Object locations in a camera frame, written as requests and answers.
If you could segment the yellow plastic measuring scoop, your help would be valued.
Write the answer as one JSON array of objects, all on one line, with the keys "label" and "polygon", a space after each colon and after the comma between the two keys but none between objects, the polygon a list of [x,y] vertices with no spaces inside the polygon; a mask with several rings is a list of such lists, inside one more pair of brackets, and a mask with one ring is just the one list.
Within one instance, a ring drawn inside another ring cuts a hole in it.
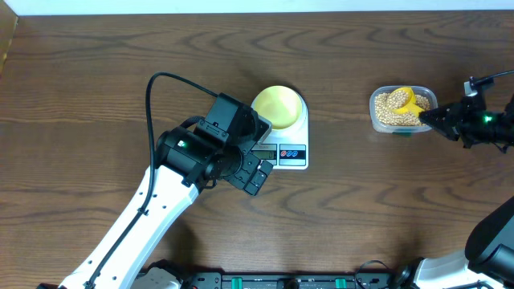
[{"label": "yellow plastic measuring scoop", "polygon": [[416,97],[411,87],[400,87],[391,92],[386,100],[387,108],[394,114],[412,113],[418,117],[424,109],[416,104]]}]

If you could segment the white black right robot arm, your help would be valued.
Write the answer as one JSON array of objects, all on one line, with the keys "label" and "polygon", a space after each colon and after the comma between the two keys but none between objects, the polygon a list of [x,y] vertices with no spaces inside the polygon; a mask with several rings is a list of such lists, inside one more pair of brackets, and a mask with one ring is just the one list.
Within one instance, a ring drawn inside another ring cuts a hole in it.
[{"label": "white black right robot arm", "polygon": [[[483,96],[504,71],[464,83],[456,103],[422,112],[419,118],[448,140],[495,145],[505,154],[513,146],[513,102],[489,112]],[[417,258],[389,281],[389,288],[512,288],[513,200],[508,199],[471,232],[463,250],[441,258]]]}]

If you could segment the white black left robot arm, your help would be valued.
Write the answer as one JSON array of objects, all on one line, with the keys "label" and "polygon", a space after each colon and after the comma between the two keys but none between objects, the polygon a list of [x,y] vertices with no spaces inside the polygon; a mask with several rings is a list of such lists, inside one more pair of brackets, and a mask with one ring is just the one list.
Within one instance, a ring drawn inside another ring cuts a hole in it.
[{"label": "white black left robot arm", "polygon": [[225,180],[255,196],[272,165],[251,149],[271,122],[219,94],[205,117],[163,132],[139,188],[96,249],[61,288],[129,288],[166,231],[199,194]]}]

